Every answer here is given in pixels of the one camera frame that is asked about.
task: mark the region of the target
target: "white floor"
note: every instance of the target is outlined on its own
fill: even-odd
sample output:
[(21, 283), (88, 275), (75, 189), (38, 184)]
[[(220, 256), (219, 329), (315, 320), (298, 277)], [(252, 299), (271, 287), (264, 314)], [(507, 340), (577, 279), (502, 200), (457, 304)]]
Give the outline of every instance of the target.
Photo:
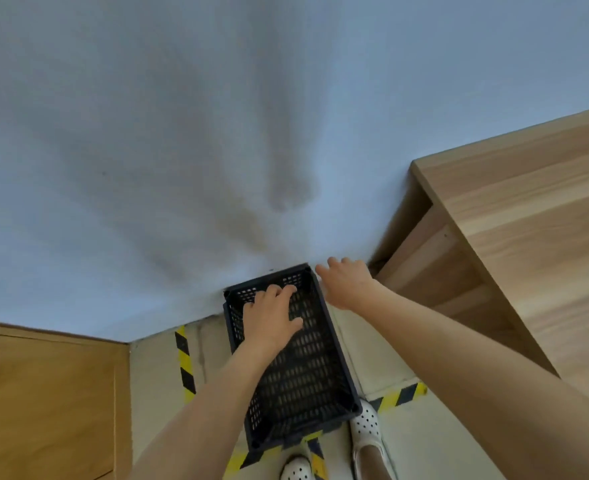
[[(359, 316), (330, 307), (354, 384), (360, 395), (375, 399), (387, 390), (416, 380), (414, 373), (376, 331)], [(213, 377), (230, 356), (223, 316), (186, 327), (199, 386)], [(134, 459), (183, 405), (174, 330), (131, 345), (132, 446)], [(382, 412), (384, 443), (399, 480), (501, 480), (503, 476), (451, 412), (428, 395)], [(351, 480), (350, 441), (346, 426), (320, 439), (330, 480)], [(247, 450), (239, 435), (237, 450)], [(291, 449), (261, 460), (230, 476), (234, 480), (276, 479)]]

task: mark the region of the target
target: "forearm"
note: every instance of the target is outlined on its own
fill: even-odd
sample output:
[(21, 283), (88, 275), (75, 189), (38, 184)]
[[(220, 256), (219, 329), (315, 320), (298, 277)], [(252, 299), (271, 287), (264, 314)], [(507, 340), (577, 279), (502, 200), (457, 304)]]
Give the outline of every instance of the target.
[(380, 284), (363, 316), (508, 478), (589, 476), (589, 399), (522, 355)]
[(244, 342), (226, 366), (156, 436), (130, 480), (220, 479), (269, 359)]

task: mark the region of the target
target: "black plastic crate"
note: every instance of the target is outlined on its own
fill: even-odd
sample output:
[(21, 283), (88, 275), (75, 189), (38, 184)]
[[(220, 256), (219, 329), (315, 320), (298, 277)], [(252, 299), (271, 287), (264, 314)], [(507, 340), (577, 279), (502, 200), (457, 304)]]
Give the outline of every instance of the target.
[(299, 444), (304, 436), (336, 429), (362, 412), (319, 282), (307, 264), (224, 291), (232, 352), (244, 339), (243, 304), (254, 301), (257, 291), (271, 284), (297, 287), (289, 314), (290, 320), (303, 318), (303, 329), (268, 366), (252, 396), (245, 420), (251, 451)]

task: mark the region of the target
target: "person's left hand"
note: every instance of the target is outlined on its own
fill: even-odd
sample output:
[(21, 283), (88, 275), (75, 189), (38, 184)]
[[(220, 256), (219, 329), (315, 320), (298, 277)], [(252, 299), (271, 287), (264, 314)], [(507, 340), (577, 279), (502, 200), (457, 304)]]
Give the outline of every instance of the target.
[(287, 285), (283, 289), (270, 285), (266, 291), (257, 292), (254, 303), (243, 306), (244, 342), (263, 352), (269, 362), (303, 328), (302, 318), (292, 321), (288, 318), (290, 297), (295, 292), (296, 286), (293, 285)]

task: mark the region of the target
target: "white wall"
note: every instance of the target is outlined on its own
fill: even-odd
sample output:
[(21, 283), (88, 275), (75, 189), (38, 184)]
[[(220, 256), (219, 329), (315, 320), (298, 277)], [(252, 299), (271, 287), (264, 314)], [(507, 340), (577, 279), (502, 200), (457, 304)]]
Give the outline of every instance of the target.
[(0, 321), (368, 258), (412, 159), (588, 108), (589, 0), (0, 0)]

